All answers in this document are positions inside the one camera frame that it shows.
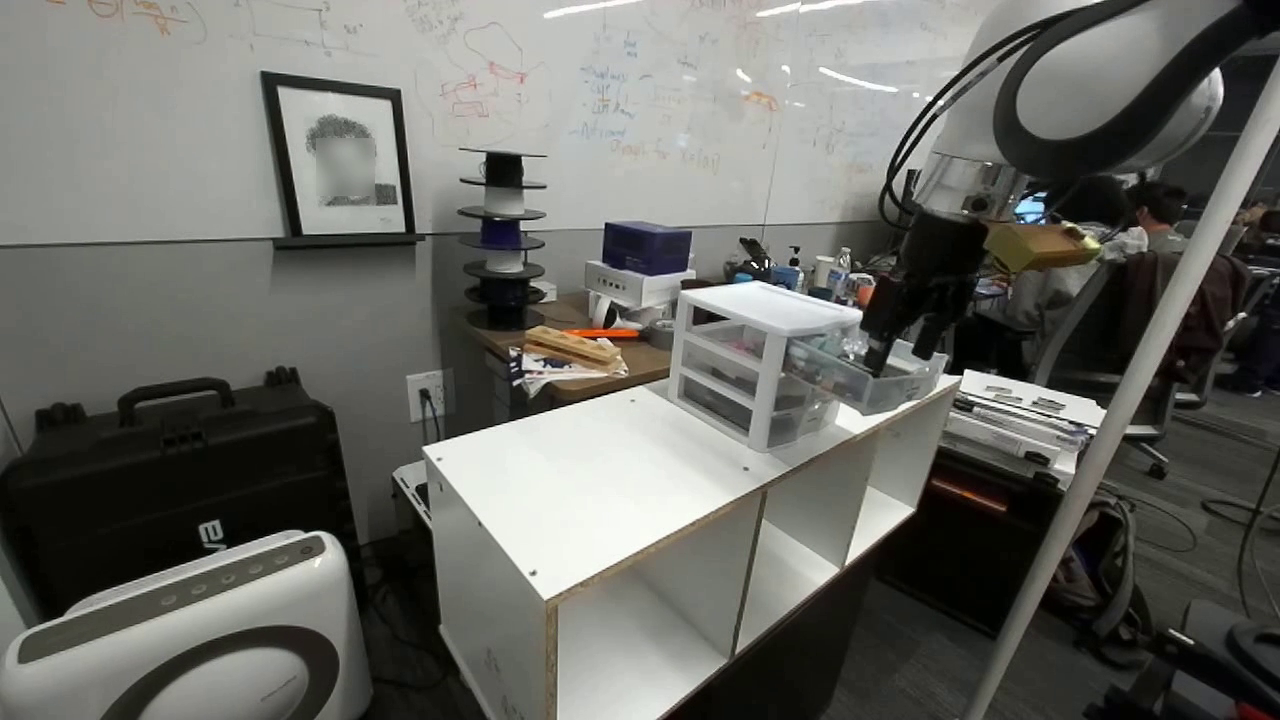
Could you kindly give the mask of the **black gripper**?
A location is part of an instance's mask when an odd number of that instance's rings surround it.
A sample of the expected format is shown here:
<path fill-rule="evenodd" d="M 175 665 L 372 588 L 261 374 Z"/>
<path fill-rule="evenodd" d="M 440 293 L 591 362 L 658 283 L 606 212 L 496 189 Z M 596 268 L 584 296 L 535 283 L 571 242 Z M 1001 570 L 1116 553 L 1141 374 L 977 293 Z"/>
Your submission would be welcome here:
<path fill-rule="evenodd" d="M 875 280 L 863 334 L 863 365 L 882 374 L 893 339 L 921 326 L 912 355 L 931 362 L 942 334 L 966 308 L 985 265 L 987 229 L 979 221 L 942 221 L 917 212 L 907 221 L 896 268 Z"/>

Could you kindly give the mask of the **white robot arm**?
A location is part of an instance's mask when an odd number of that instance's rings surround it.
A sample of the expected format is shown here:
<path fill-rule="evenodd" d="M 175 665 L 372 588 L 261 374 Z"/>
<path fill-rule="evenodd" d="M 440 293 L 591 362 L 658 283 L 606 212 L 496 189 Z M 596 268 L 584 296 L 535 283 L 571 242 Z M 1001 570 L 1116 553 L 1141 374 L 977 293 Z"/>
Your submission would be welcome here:
<path fill-rule="evenodd" d="M 987 229 L 1027 181 L 1148 173 L 1222 104 L 1220 70 L 1280 31 L 1280 0 L 990 0 L 965 65 L 886 153 L 875 212 L 896 268 L 863 315 L 863 370 L 917 329 L 921 362 L 966 308 Z"/>

